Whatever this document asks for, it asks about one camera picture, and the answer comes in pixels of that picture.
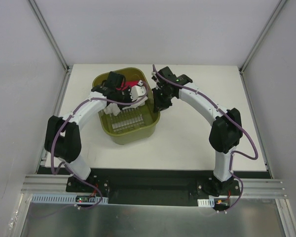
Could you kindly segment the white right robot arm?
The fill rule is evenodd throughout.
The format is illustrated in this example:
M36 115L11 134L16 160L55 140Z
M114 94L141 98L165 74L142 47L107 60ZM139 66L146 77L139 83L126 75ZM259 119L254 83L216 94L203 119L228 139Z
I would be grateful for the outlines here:
M219 108L208 96L203 94L187 75L176 76L170 68L159 71L152 66L152 79L156 87L152 89L154 111L163 111L172 106L173 98L180 99L202 115L211 126L209 142L216 152L212 189L223 195L230 188L231 152L235 150L243 136L240 112L233 108Z

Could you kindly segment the aluminium frame post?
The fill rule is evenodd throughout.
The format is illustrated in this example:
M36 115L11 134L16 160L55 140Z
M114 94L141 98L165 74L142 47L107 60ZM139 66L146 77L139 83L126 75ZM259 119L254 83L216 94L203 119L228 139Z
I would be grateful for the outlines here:
M45 17L43 16L39 5L37 3L36 0L28 0L27 1L34 16L36 17L42 31L44 32L52 50L54 51L54 53L56 54L56 57L58 59L58 61L60 62L61 66L63 67L63 69L68 72L70 70L70 66L68 65L68 63L66 62L54 36L52 31L50 30L50 27L47 23L47 21L45 20Z
M253 59L254 55L257 53L258 49L260 48L261 44L263 43L264 39L266 38L268 32L272 28L273 24L283 11L284 7L288 3L288 0L279 0L273 9L270 17L268 18L266 24L264 25L262 31L259 33L257 39L255 40L252 48L250 49L247 57L245 58L241 67L239 67L240 75L243 75L244 71L247 69L248 65L250 64L251 60Z

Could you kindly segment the right aluminium frame post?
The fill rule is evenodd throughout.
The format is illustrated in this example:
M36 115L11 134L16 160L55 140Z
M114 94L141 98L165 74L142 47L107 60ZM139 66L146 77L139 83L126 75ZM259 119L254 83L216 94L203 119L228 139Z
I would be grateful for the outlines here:
M270 17L268 18L266 24L264 25L262 31L259 33L257 39L255 40L252 48L250 49L247 57L245 58L241 67L239 67L240 75L243 75L244 71L247 69L248 65L250 64L251 60L253 59L254 55L257 53L258 49L260 48L261 44L263 43L264 39L266 38L268 32L272 28L273 24L283 11L284 7L288 3L288 0L279 0L273 9Z

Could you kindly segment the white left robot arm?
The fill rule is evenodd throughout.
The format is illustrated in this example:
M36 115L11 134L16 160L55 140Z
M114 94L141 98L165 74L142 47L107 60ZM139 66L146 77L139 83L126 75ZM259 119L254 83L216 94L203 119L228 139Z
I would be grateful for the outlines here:
M72 112L62 116L51 116L47 123L44 148L51 157L57 157L70 171L79 177L77 186L83 192L94 188L94 179L89 177L91 168L81 155L80 131L97 112L112 101L122 105L130 103L130 93L125 91L126 79L122 74L109 72L107 79L91 89L89 96Z

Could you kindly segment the white t shirt red print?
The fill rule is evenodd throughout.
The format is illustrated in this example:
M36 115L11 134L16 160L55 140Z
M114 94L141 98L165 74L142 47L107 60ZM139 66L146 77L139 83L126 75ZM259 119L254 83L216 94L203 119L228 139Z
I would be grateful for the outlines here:
M135 109L137 107L143 106L145 104L145 102L146 102L147 99L148 99L147 96L145 96L142 101L139 101L139 99L137 99L136 100L136 104L129 105L129 106L118 105L116 103L110 103L108 106L106 106L104 108L104 113L106 115L114 115L114 116L117 116L120 112L122 112L124 110L130 109L130 108Z

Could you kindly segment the olive green plastic basket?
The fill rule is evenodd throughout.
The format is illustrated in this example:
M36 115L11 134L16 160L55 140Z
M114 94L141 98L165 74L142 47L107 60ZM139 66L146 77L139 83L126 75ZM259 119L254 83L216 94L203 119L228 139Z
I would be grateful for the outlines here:
M137 108L129 108L118 115L107 115L104 111L98 112L103 131L111 139L125 145L140 139L150 137L160 120L160 112L153 110L153 93L148 89L148 99L145 104Z

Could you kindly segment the rolled pink t shirt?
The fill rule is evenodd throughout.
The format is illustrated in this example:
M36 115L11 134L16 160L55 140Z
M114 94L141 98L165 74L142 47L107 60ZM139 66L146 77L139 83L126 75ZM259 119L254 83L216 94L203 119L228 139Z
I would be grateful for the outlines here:
M138 80L134 80L134 81L126 81L125 85L124 85L124 89L129 89L132 88L133 86L136 86L139 83Z

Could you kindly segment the left aluminium frame post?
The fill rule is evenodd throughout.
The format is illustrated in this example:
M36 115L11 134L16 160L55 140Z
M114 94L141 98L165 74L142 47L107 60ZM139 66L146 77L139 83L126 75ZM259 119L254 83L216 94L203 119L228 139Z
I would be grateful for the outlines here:
M47 21L45 20L45 17L43 16L39 5L37 3L36 0L28 0L27 1L34 16L36 17L42 31L44 32L52 50L54 51L54 53L56 54L56 57L58 59L58 61L60 62L61 66L63 67L63 69L68 72L70 70L70 66L68 65L68 63L66 62L54 36L52 31L50 30L50 27L47 23Z

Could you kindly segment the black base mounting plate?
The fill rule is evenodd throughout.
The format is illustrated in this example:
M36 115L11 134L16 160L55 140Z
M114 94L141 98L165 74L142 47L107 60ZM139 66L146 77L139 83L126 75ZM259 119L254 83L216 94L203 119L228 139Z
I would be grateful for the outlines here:
M212 171L93 168L86 181L67 180L66 192L108 198L110 204L197 206L202 199L221 202L229 208L241 195L241 184L233 177L220 182Z

